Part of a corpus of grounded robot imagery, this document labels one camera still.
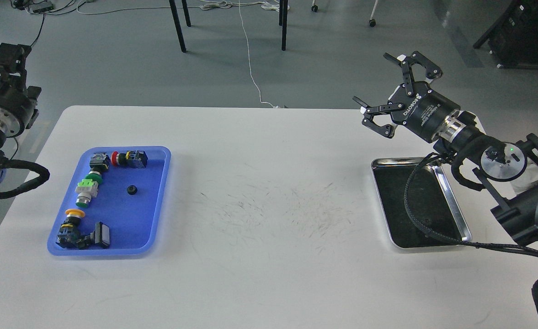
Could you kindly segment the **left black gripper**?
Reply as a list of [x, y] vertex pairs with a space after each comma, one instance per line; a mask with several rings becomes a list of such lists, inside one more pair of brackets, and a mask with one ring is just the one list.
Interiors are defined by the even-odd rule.
[[36, 108], [40, 87], [26, 87], [26, 59], [32, 47], [27, 44], [0, 44], [0, 134], [17, 137], [30, 129], [39, 112]]

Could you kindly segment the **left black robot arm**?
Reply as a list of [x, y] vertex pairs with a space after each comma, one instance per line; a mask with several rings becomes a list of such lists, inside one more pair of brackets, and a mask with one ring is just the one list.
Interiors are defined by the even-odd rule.
[[0, 183], [8, 169], [33, 171], [37, 177], [15, 189], [0, 192], [0, 200], [36, 189], [50, 178], [48, 169], [40, 164], [8, 159], [1, 150], [8, 138], [18, 137], [30, 129], [39, 115], [37, 98], [42, 90], [26, 85], [26, 58], [31, 50], [26, 44], [0, 44]]

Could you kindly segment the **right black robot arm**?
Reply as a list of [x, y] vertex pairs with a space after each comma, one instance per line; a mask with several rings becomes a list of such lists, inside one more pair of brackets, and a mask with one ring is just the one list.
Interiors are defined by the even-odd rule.
[[[353, 100], [360, 106], [362, 124], [382, 137], [393, 138], [401, 125], [433, 144], [434, 151], [415, 165], [403, 189], [403, 206], [411, 223], [428, 237], [448, 244], [538, 258], [538, 137], [531, 133], [526, 140], [511, 143], [483, 133], [475, 114], [461, 110], [431, 87], [443, 72], [421, 52], [398, 57], [385, 53], [384, 58], [400, 67], [402, 83], [386, 104], [370, 106], [357, 96]], [[449, 164], [460, 185], [490, 193], [497, 202], [491, 213], [513, 244], [456, 240], [417, 218], [409, 202], [410, 186], [417, 173], [434, 162]], [[538, 313], [538, 279], [531, 292]]]

